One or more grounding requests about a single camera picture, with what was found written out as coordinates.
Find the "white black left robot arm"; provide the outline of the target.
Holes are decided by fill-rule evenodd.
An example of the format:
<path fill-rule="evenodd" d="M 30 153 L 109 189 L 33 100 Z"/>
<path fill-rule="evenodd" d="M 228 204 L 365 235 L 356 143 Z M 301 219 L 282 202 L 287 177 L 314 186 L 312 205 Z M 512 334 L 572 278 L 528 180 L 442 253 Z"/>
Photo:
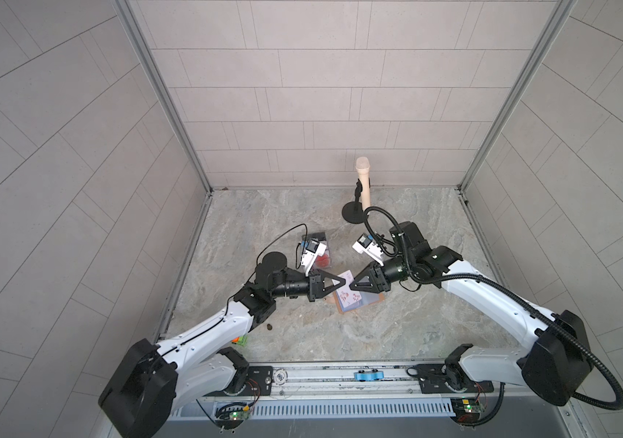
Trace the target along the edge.
<path fill-rule="evenodd" d="M 268 253 L 223 310 L 158 344 L 134 343 L 101 393 L 99 407 L 120 436 L 154 436 L 187 403 L 244 388 L 249 362 L 229 344 L 264 323 L 279 297 L 315 301 L 345 283 L 323 270 L 288 268 L 285 255 Z"/>

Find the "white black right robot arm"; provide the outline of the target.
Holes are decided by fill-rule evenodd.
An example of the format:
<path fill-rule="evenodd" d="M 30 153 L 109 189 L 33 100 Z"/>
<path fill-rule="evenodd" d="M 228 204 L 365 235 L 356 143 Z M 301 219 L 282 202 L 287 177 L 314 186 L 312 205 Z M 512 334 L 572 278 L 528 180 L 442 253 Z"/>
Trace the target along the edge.
<path fill-rule="evenodd" d="M 466 301 L 517 341 L 512 349 L 460 345 L 446 357 L 439 372 L 450 390 L 464 392 L 474 381 L 498 381 L 526 386 L 556 406 L 565 405 L 576 394 L 593 366 L 556 330 L 562 328 L 587 348 L 586 330 L 578 316 L 569 311 L 554 314 L 522 297 L 509 297 L 456 251 L 446 246 L 432 248 L 412 222 L 390 232 L 396 248 L 392 257 L 368 234 L 353 244 L 356 252 L 372 261 L 355 276 L 351 290 L 387 292 L 412 274 L 422 281 L 435 280 L 439 288 Z"/>

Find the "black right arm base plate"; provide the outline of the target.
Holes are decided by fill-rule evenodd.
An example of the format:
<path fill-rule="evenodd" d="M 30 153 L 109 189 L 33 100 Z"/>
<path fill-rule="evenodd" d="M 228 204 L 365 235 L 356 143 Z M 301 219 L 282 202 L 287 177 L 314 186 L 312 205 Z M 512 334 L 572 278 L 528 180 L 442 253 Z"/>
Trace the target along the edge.
<path fill-rule="evenodd" d="M 422 363 L 409 367 L 406 374 L 419 382 L 422 393 L 494 392 L 491 381 L 471 381 L 458 367 L 444 363 Z"/>

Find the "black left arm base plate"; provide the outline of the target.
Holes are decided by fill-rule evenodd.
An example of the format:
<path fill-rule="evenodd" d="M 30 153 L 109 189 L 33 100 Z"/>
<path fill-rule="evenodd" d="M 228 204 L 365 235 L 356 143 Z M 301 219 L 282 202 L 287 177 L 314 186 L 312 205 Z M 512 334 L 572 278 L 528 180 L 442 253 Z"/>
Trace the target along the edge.
<path fill-rule="evenodd" d="M 271 366 L 249 366 L 243 386 L 234 391 L 226 388 L 223 391 L 209 392 L 205 397 L 253 397 L 270 396 L 273 383 L 273 368 Z"/>

